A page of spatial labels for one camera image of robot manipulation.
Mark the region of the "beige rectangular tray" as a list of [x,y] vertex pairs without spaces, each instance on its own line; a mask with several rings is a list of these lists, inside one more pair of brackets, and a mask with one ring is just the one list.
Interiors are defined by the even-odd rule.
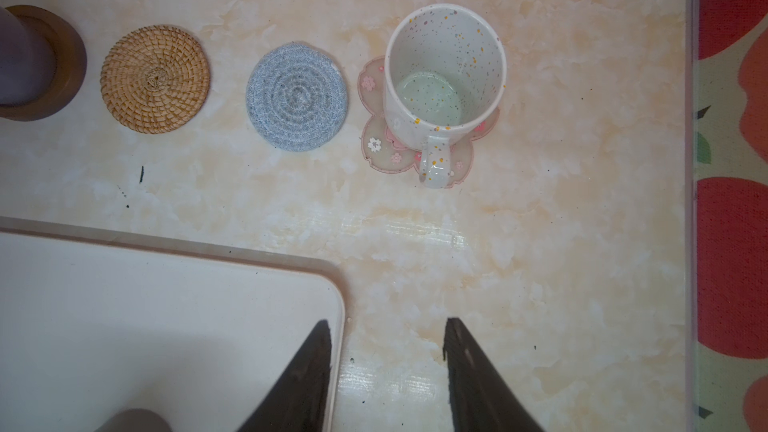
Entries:
[[234,431],[326,320],[330,430],[338,274],[320,259],[5,217],[1,427],[94,431],[147,409],[174,431]]

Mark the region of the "tan rattan round coaster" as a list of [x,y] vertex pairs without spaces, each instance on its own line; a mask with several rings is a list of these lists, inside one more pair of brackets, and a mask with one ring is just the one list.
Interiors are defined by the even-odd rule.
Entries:
[[122,37],[100,73],[107,110],[121,125],[144,134],[171,132],[194,118],[210,81],[202,45],[169,25],[142,27]]

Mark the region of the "white ceramic mug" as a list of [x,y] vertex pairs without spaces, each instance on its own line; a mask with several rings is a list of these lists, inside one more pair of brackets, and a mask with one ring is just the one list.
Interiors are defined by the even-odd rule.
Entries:
[[488,119],[502,100],[507,59],[500,35],[465,7],[422,7],[390,37],[384,79],[389,130],[419,153],[422,185],[448,187],[452,146]]

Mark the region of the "lavender ceramic mug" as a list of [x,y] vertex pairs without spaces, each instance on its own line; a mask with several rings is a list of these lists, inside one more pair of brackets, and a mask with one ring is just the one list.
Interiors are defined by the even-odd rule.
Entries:
[[55,55],[45,38],[2,8],[1,104],[36,100],[50,86],[55,70]]

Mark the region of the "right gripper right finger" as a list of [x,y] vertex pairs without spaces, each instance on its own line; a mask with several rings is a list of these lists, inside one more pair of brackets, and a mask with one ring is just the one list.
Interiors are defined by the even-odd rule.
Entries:
[[457,317],[446,322],[443,358],[456,431],[543,431]]

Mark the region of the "grey woven round coaster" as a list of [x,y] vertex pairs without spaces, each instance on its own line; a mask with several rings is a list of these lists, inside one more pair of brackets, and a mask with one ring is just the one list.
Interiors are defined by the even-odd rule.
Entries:
[[245,92],[248,117],[270,145],[307,152],[329,142],[348,111],[346,81],[325,53],[291,42],[255,66]]

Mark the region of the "brown wooden round coaster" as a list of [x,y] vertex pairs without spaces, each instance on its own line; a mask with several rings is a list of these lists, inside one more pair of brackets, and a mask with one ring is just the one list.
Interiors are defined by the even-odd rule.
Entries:
[[18,106],[3,106],[1,116],[21,122],[47,118],[63,109],[76,96],[87,71],[87,55],[78,32],[58,15],[32,5],[5,8],[40,33],[55,55],[56,70],[48,89],[36,100]]

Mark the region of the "pink flower coaster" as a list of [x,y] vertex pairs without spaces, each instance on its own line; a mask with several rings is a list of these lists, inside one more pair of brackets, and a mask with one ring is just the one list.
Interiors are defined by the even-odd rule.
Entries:
[[[383,109],[385,58],[369,61],[358,76],[357,91],[361,103],[371,114],[361,137],[361,150],[370,167],[384,174],[399,174],[413,169],[419,176],[421,153],[409,149],[389,130]],[[495,127],[500,116],[497,108],[465,138],[451,146],[452,172],[448,187],[461,184],[469,175],[473,161],[473,142],[481,140]]]

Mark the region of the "dark grey ceramic mug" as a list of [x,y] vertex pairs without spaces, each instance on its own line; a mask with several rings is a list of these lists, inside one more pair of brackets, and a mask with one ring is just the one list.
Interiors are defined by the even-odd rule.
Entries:
[[147,409],[121,411],[105,421],[95,432],[171,432],[169,423]]

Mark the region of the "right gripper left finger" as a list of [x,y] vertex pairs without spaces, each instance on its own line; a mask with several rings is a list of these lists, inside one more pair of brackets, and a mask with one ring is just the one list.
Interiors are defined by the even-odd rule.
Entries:
[[325,421],[331,375],[330,327],[313,327],[274,386],[239,427],[239,432],[317,432]]

